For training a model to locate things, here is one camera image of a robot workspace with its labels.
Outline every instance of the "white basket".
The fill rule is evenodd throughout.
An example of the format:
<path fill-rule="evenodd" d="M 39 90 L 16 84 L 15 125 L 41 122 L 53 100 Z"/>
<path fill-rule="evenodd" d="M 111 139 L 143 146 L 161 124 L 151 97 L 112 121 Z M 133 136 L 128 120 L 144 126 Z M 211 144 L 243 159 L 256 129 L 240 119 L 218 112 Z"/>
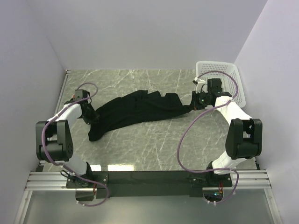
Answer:
<path fill-rule="evenodd" d="M 235 64 L 226 62 L 200 61 L 196 63 L 196 77 L 211 70 L 220 70 L 226 72 L 238 83 L 239 93 L 234 101 L 239 105 L 239 107 L 244 107 L 246 105 L 246 101 L 237 66 Z M 205 81 L 207 81 L 209 78 L 220 78 L 222 81 L 223 91 L 229 92 L 231 95 L 235 94 L 235 84 L 233 81 L 229 77 L 219 72 L 208 73 L 201 78 Z"/>

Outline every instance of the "gray marble table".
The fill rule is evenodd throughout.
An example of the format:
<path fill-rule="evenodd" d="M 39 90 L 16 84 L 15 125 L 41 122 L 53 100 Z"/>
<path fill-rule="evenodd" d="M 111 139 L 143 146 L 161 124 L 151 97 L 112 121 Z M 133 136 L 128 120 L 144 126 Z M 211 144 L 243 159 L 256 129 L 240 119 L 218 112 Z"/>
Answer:
<path fill-rule="evenodd" d="M 195 70 L 72 70 L 67 74 L 59 109 L 84 82 L 96 83 L 98 94 L 93 107 L 136 90 L 175 92 L 183 104 L 190 104 Z M 94 87 L 84 89 L 93 92 Z M 176 151 L 189 124 L 202 111 L 191 111 L 178 118 L 144 122 L 106 133 L 99 141 L 88 140 L 89 126 L 78 119 L 71 129 L 74 152 L 96 170 L 180 170 Z M 210 161 L 225 150 L 229 125 L 215 111 L 199 119 L 186 135 L 181 147 L 182 163 L 191 169 L 206 169 Z M 46 164 L 44 171 L 60 168 Z M 255 160 L 247 160 L 237 169 L 256 169 Z"/>

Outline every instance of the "white wall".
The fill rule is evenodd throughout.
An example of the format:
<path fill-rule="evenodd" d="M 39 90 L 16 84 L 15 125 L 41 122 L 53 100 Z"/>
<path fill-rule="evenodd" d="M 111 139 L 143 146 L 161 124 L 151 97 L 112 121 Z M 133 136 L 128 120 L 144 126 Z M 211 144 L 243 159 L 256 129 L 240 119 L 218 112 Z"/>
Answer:
<path fill-rule="evenodd" d="M 28 0 L 67 69 L 234 62 L 266 0 Z"/>
<path fill-rule="evenodd" d="M 13 222 L 35 154 L 35 123 L 53 115 L 64 69 L 25 0 L 0 1 L 0 219 Z"/>
<path fill-rule="evenodd" d="M 269 0 L 241 50 L 245 110 L 263 121 L 259 163 L 285 224 L 299 221 L 299 1 Z"/>

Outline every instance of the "black garment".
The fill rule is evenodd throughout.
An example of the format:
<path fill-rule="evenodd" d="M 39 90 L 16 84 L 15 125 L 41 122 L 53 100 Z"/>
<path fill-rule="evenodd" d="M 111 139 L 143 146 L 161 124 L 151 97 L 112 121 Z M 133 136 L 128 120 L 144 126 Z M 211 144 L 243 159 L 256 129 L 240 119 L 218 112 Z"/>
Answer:
<path fill-rule="evenodd" d="M 106 132 L 121 127 L 170 119 L 191 110 L 189 105 L 182 105 L 176 93 L 167 93 L 162 97 L 158 91 L 148 94 L 146 90 L 138 90 L 115 98 L 96 110 L 100 118 L 97 124 L 91 124 L 89 140 L 97 141 Z"/>

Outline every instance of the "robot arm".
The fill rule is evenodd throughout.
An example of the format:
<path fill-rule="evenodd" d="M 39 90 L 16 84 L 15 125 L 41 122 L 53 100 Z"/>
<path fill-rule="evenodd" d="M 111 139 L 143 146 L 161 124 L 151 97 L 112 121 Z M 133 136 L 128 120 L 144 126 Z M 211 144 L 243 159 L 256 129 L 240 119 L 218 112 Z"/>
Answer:
<path fill-rule="evenodd" d="M 219 97 L 215 106 L 223 105 L 231 99 L 226 96 Z M 233 101 L 217 110 L 230 124 L 230 128 L 225 144 L 226 151 L 212 162 L 212 167 L 233 169 L 241 162 L 259 156 L 262 150 L 262 122 L 252 119 Z M 222 175 L 229 171 L 217 170 L 214 173 Z"/>
<path fill-rule="evenodd" d="M 199 91 L 205 81 L 195 78 L 197 85 L 192 92 L 192 104 L 194 109 L 204 109 L 208 105 L 219 107 L 217 110 L 223 115 L 230 124 L 228 136 L 225 143 L 226 151 L 212 162 L 211 168 L 230 168 L 233 169 L 241 162 L 259 156 L 262 151 L 262 122 L 260 119 L 252 119 L 234 101 L 230 93 L 222 91 L 222 83 L 218 78 L 209 79 L 208 93 Z M 228 174 L 229 170 L 216 170 L 215 174 Z"/>
<path fill-rule="evenodd" d="M 73 153 L 73 142 L 71 138 L 71 127 L 76 120 L 82 118 L 85 123 L 95 123 L 98 115 L 87 100 L 71 105 L 75 100 L 88 97 L 89 92 L 85 90 L 75 90 L 74 97 L 65 103 L 64 108 L 68 108 L 58 119 L 56 119 L 46 130 L 46 146 L 51 158 L 59 164 L 65 164 L 76 174 L 83 176 L 90 169 L 89 164 Z M 36 124 L 36 155 L 39 160 L 50 162 L 45 155 L 41 142 L 42 129 L 47 121 L 40 121 Z"/>

